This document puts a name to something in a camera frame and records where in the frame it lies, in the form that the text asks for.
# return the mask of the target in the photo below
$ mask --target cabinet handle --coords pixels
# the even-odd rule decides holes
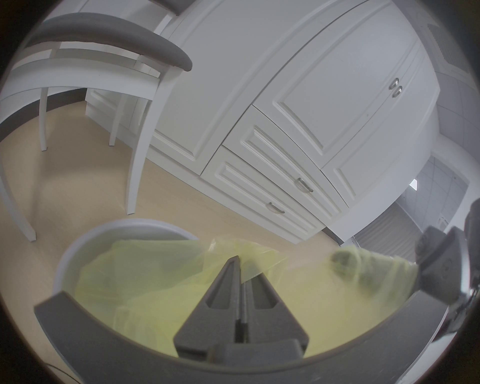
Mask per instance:
[[[285,211],[282,211],[280,208],[274,206],[272,202],[269,202],[268,205],[271,206],[273,209],[275,209],[278,213],[281,213],[281,214],[285,213]]]
[[[396,86],[398,85],[398,77],[393,80],[393,83],[390,84],[390,86],[388,87],[388,89],[392,90],[394,89]]]
[[[310,188],[310,187],[308,186],[308,184],[307,184],[306,182],[304,182],[301,177],[299,177],[299,178],[297,179],[297,181],[298,181],[301,185],[303,185],[303,186],[308,190],[308,192],[313,192],[313,189]]]
[[[397,97],[399,94],[402,93],[402,86],[398,87],[395,92],[393,92],[392,97]]]

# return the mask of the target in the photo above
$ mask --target trash bag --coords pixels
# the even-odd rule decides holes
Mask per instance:
[[[119,240],[83,267],[74,298],[125,337],[177,357],[173,337],[225,262],[240,257],[241,282],[278,282],[285,256],[245,240]]]
[[[415,287],[418,266],[356,247],[286,269],[272,282],[309,335],[304,357],[345,344],[398,310]]]

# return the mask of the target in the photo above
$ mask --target black wire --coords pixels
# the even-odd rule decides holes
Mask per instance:
[[[45,363],[45,365],[51,367],[51,368],[55,368],[57,371],[60,371],[64,374],[66,374],[68,377],[70,377],[72,380],[75,380],[78,384],[81,384],[78,380],[76,380],[74,377],[71,377],[67,372],[64,372],[62,371],[60,368],[57,368],[55,365],[51,365],[51,364],[48,364],[48,363]]]

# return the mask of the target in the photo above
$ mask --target wooden floor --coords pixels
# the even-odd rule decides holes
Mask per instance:
[[[108,133],[84,111],[85,102],[80,102],[48,113],[46,152],[40,151],[38,118],[0,143],[13,194],[37,232],[37,241],[29,243],[0,202],[0,295],[41,360],[70,374],[42,332],[33,307],[51,295],[57,264],[77,237],[126,217],[125,186],[132,153],[119,140],[109,147]],[[130,217],[166,221],[205,241],[219,236],[255,241],[284,252],[295,263],[325,257],[337,247],[322,232],[293,245],[148,160],[137,213]]]

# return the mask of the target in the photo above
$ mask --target metal handle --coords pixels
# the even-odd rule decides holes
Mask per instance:
[[[390,84],[390,86],[388,87],[388,89],[394,89],[396,86],[398,85],[398,77],[393,80],[393,83]]]
[[[308,190],[308,192],[313,192],[313,189],[310,188],[310,187],[308,186],[308,184],[307,184],[306,182],[304,182],[301,177],[299,177],[299,178],[297,179],[297,181],[298,181],[301,185],[303,185],[303,186]]]
[[[392,97],[397,97],[399,94],[402,93],[402,86],[398,87],[395,92],[393,92]]]
[[[282,211],[280,208],[274,206],[272,202],[269,202],[268,205],[271,206],[273,209],[275,209],[278,213],[281,213],[281,214],[285,213],[285,211]]]

